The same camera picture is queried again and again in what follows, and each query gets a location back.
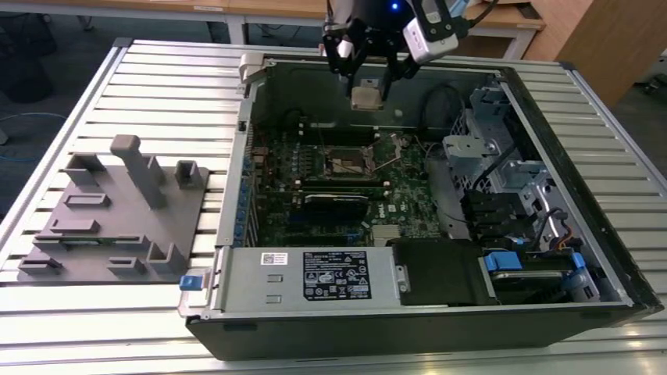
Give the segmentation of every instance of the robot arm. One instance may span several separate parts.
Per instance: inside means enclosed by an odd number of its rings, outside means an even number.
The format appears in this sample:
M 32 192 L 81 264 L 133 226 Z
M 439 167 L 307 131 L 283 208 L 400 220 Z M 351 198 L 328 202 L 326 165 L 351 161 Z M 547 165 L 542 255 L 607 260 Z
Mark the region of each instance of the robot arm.
M 468 1 L 456 0 L 454 14 L 463 14 Z M 348 96 L 354 94 L 355 74 L 366 58 L 384 57 L 387 70 L 376 101 L 382 104 L 391 83 L 412 78 L 422 64 L 456 49 L 459 39 L 468 35 L 468 29 L 496 3 L 494 0 L 475 20 L 467 20 L 452 17 L 446 0 L 338 0 L 334 6 L 327 1 L 323 44 L 331 72 L 348 80 Z M 406 49 L 410 56 L 398 61 L 398 53 Z

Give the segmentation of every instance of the blue drive latch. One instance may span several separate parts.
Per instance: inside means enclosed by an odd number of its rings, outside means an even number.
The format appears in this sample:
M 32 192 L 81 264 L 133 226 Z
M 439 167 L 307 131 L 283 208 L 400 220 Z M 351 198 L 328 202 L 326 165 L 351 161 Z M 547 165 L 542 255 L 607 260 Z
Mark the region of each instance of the blue drive latch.
M 522 261 L 515 252 L 492 252 L 483 258 L 488 272 L 522 270 Z

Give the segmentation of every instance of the black plastic cover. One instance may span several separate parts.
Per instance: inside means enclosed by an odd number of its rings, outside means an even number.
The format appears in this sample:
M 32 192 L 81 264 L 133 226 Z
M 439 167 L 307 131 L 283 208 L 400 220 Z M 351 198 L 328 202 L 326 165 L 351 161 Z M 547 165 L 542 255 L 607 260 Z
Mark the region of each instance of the black plastic cover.
M 483 250 L 471 241 L 402 238 L 391 243 L 410 284 L 400 294 L 402 305 L 496 305 L 479 265 Z

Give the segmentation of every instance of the table leg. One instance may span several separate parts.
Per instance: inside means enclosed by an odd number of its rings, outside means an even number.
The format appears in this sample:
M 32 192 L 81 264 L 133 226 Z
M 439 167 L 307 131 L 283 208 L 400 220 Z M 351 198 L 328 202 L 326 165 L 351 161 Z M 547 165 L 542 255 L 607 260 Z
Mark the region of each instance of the table leg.
M 510 43 L 510 47 L 507 47 L 507 51 L 504 52 L 503 59 L 506 60 L 520 60 L 523 59 L 523 54 L 531 45 L 532 38 L 535 37 L 536 30 L 534 29 L 522 29 L 516 33 L 516 37 L 512 39 Z
M 230 29 L 230 39 L 234 45 L 247 45 L 247 27 L 243 16 L 227 15 L 227 28 Z

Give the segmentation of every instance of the blue tab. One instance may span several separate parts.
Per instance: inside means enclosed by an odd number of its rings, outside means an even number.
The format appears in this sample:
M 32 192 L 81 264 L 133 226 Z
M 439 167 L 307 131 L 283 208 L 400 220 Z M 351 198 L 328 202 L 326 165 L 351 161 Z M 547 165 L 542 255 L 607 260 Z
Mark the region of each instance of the blue tab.
M 200 291 L 204 289 L 204 277 L 184 275 L 180 277 L 179 289 L 181 291 Z
M 586 268 L 586 260 L 582 254 L 579 254 L 578 252 L 572 253 L 572 261 L 574 261 L 574 266 L 576 267 L 578 270 Z
M 522 261 L 515 252 L 492 252 L 483 258 L 488 272 L 522 270 Z

